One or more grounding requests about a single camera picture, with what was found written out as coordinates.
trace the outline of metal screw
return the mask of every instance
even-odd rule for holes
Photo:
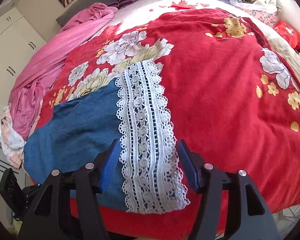
[[[212,170],[213,169],[213,165],[211,163],[206,163],[204,165],[204,167],[207,169],[207,170]]]
[[[239,170],[239,175],[242,177],[247,176],[247,172],[244,170]]]
[[[87,163],[85,165],[85,167],[86,167],[86,169],[91,170],[94,167],[94,164],[93,163]]]
[[[52,172],[51,172],[51,175],[52,176],[57,176],[57,175],[59,175],[60,174],[60,171],[59,170],[53,170]]]

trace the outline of folded blue cloth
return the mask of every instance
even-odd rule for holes
[[[43,183],[54,169],[77,170],[120,139],[118,90],[113,79],[93,93],[54,107],[52,119],[38,128],[24,147],[24,168],[33,180]],[[97,198],[102,206],[126,211],[121,170],[118,161],[111,185]]]

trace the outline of red blanket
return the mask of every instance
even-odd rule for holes
[[[110,54],[109,41],[117,42],[135,30],[141,36],[144,31],[146,38],[143,35],[136,43],[143,48],[166,39],[160,55],[153,51],[145,55],[154,55],[155,62],[164,64],[161,85],[176,138],[185,139],[191,151],[223,171],[246,170],[272,212],[300,203],[300,84],[250,19],[235,18],[221,9],[200,9],[166,13],[120,34],[117,30],[118,26],[110,26],[70,53],[53,90],[44,97],[38,127],[51,118],[55,100],[65,102],[76,89],[79,80],[72,91],[65,87],[74,67],[89,62],[80,82],[96,68],[109,68],[110,73],[118,57],[96,63]],[[129,54],[124,54],[125,63],[133,59]],[[187,197],[191,204],[184,210],[162,215],[100,208],[109,231],[186,239],[200,202],[190,188]],[[224,198],[220,232],[225,226],[225,206]],[[77,216],[74,199],[71,207]]]

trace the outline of white lace trim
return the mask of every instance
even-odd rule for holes
[[[190,203],[159,72],[152,59],[145,60],[127,66],[115,82],[128,212],[161,214]]]

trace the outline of pink cloth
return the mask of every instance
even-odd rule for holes
[[[24,139],[29,135],[39,110],[40,100],[51,88],[71,50],[87,41],[118,11],[103,3],[94,3],[77,13],[61,31],[44,45],[18,76],[10,93],[14,130]]]

